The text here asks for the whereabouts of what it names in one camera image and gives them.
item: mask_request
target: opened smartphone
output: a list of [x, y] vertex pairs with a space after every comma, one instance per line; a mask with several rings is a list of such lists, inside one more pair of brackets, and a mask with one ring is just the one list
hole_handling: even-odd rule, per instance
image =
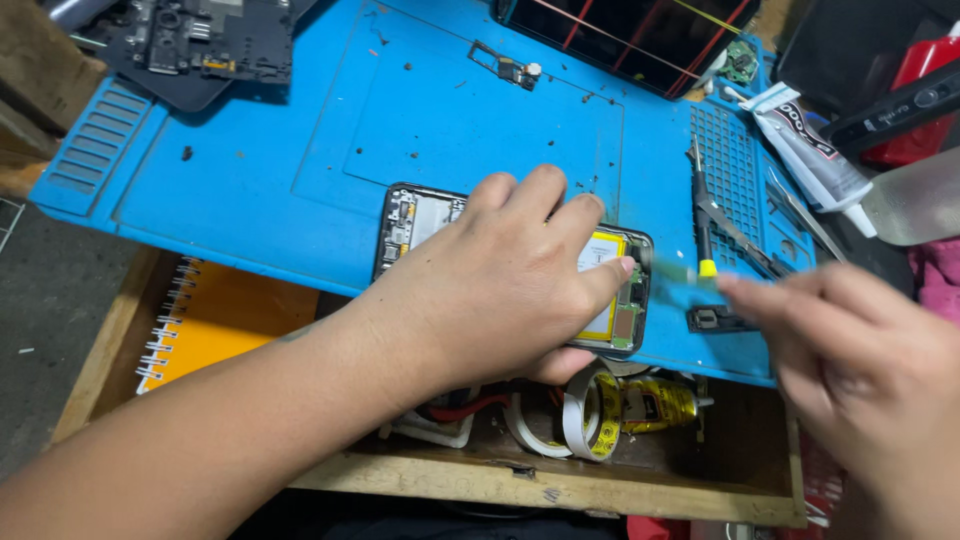
[[[455, 221], [467, 207], [467, 195], [415, 184], [387, 188], [376, 246], [376, 280], [410, 250]], [[639, 350], [646, 326], [654, 242], [647, 233], [601, 224], [577, 259], [580, 271], [629, 255], [636, 265], [630, 280], [569, 345], [605, 355], [631, 355]]]

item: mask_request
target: glue tube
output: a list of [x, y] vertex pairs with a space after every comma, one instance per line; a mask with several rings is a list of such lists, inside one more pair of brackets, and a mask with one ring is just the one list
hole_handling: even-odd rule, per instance
[[625, 433], [685, 426], [697, 419], [700, 407], [713, 405], [713, 398], [698, 398], [685, 385], [657, 377], [638, 377], [621, 389]]
[[799, 97], [800, 92], [777, 83], [740, 108], [754, 115], [813, 209], [842, 211], [864, 236], [873, 238], [876, 228], [860, 199], [874, 185], [806, 124], [806, 111], [796, 101]]

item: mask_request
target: orange notebook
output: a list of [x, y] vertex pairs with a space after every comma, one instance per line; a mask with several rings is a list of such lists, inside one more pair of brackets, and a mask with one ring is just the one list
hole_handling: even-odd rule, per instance
[[184, 257], [167, 296], [138, 394], [312, 323], [320, 292]]

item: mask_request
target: tape roll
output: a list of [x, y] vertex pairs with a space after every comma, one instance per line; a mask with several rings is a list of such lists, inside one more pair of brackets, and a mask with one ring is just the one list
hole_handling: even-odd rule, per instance
[[[588, 407], [590, 408], [590, 415], [583, 429], [587, 434], [587, 438], [592, 438], [597, 431], [597, 426], [600, 425], [601, 408], [600, 397], [595, 382], [590, 382], [587, 395], [588, 403], [592, 404], [592, 406]], [[543, 442], [538, 439], [537, 436], [530, 431], [530, 428], [527, 427], [526, 421], [523, 420], [523, 409], [520, 406], [520, 401], [519, 392], [512, 394], [510, 396], [510, 406], [503, 410], [504, 419], [507, 421], [507, 428], [510, 430], [510, 434], [514, 436], [514, 439], [520, 443], [520, 446], [531, 452], [547, 457], [560, 458], [573, 454], [565, 445], [554, 441]]]
[[[584, 412], [590, 385], [596, 384], [601, 409], [601, 422], [596, 441], [583, 429]], [[573, 376], [564, 392], [564, 438], [566, 446], [577, 457], [606, 461], [613, 455], [620, 438], [620, 387], [616, 377], [603, 367], [589, 367]]]

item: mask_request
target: drawer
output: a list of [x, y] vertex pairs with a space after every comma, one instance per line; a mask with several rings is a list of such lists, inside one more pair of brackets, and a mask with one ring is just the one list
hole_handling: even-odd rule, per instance
[[[58, 443], [135, 397], [134, 373], [180, 257], [136, 254], [53, 435]], [[340, 297], [321, 296], [336, 307]], [[524, 452], [502, 413], [485, 410], [470, 442], [449, 449], [371, 435], [293, 487], [453, 501], [559, 507], [593, 515], [645, 515], [803, 527], [796, 421], [775, 391], [711, 380], [704, 441], [696, 427], [623, 435], [612, 462]]]

